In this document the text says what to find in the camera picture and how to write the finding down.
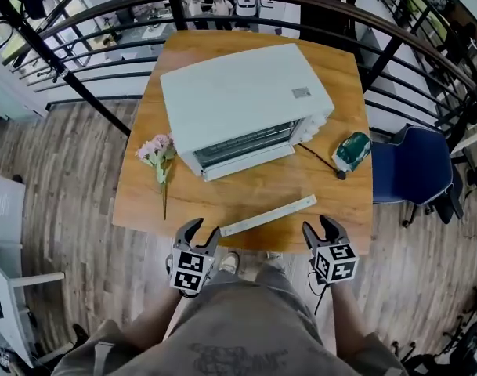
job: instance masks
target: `toaster oven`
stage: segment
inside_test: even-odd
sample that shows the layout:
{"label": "toaster oven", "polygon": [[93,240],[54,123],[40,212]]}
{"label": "toaster oven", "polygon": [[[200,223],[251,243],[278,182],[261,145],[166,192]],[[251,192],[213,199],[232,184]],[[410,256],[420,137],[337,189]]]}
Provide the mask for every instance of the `toaster oven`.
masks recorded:
{"label": "toaster oven", "polygon": [[174,70],[161,87],[178,155],[206,181],[294,153],[334,109],[296,44]]}

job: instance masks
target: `floor below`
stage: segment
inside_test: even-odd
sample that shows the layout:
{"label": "floor below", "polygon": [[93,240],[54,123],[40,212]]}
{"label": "floor below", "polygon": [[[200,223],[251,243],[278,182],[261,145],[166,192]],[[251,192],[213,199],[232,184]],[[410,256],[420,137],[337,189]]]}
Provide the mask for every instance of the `floor below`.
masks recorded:
{"label": "floor below", "polygon": [[[137,104],[107,106],[131,125]],[[111,224],[126,138],[84,103],[57,107],[45,121],[0,123],[0,138],[0,174],[21,174],[27,186],[23,273],[66,274],[62,284],[26,288],[44,347],[70,341],[72,323],[93,333],[108,318],[131,321],[157,298],[171,240]],[[473,154],[477,162],[477,150]],[[374,206],[373,243],[353,287],[369,330],[385,343],[414,340],[418,352],[436,353],[446,342],[442,333],[453,328],[477,285],[477,190],[464,209],[464,218],[448,226],[422,212],[404,229],[407,205]],[[254,252],[241,254],[242,276],[251,279],[259,259]],[[308,258],[285,255],[284,262],[292,284],[314,308]],[[330,349],[330,294],[317,320]]]}

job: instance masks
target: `pink flower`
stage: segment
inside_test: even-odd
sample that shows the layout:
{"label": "pink flower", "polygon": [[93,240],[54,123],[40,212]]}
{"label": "pink flower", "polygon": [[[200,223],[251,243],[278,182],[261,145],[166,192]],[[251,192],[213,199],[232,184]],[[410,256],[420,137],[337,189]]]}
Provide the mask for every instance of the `pink flower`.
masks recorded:
{"label": "pink flower", "polygon": [[165,134],[158,134],[151,142],[157,147],[158,150],[161,150],[170,144],[170,138]]}
{"label": "pink flower", "polygon": [[157,150],[160,150],[159,143],[155,143],[154,141],[146,141],[144,145],[137,150],[137,157],[144,159],[146,156],[153,154]]}
{"label": "pink flower", "polygon": [[149,150],[147,149],[147,146],[146,144],[142,145],[141,148],[139,150],[137,150],[137,153],[136,153],[136,156],[139,158],[139,159],[144,159],[146,158],[146,156],[150,154]]}

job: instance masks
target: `green leaf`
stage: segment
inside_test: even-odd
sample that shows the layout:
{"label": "green leaf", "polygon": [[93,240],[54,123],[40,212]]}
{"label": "green leaf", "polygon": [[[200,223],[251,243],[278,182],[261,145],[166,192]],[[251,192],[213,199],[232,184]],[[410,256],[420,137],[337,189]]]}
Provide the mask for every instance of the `green leaf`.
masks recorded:
{"label": "green leaf", "polygon": [[162,184],[164,183],[165,181],[167,181],[167,174],[165,172],[165,170],[161,167],[160,164],[157,164],[156,167],[155,167],[156,171],[157,171],[157,181]]}
{"label": "green leaf", "polygon": [[177,154],[177,152],[175,151],[174,147],[169,146],[167,148],[167,151],[165,152],[165,158],[167,160],[172,160],[175,157],[176,154]]}
{"label": "green leaf", "polygon": [[153,163],[154,165],[158,163],[163,163],[164,162],[164,157],[163,155],[152,153],[150,154],[150,162]]}
{"label": "green leaf", "polygon": [[149,160],[147,160],[147,159],[141,159],[141,162],[144,163],[144,164],[146,164],[146,165],[148,165],[148,166],[150,166],[150,167],[153,167],[153,166],[154,166],[153,163],[151,163],[151,161],[149,161]]}

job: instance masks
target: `ruler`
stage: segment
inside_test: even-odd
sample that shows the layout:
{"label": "ruler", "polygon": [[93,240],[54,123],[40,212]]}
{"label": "ruler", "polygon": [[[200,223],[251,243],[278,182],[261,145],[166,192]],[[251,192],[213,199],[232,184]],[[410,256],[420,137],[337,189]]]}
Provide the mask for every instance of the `ruler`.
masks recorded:
{"label": "ruler", "polygon": [[241,222],[235,222],[234,224],[230,224],[229,226],[221,227],[221,235],[223,237],[228,237],[230,235],[252,229],[267,222],[272,222],[273,220],[277,220],[281,217],[285,217],[287,215],[291,215],[292,213],[309,208],[309,206],[313,206],[315,203],[315,195],[309,195],[308,197],[305,197],[300,201],[286,204],[281,208],[273,209],[272,211],[267,211],[266,213],[262,213],[261,215],[250,217],[249,219],[242,220]]}

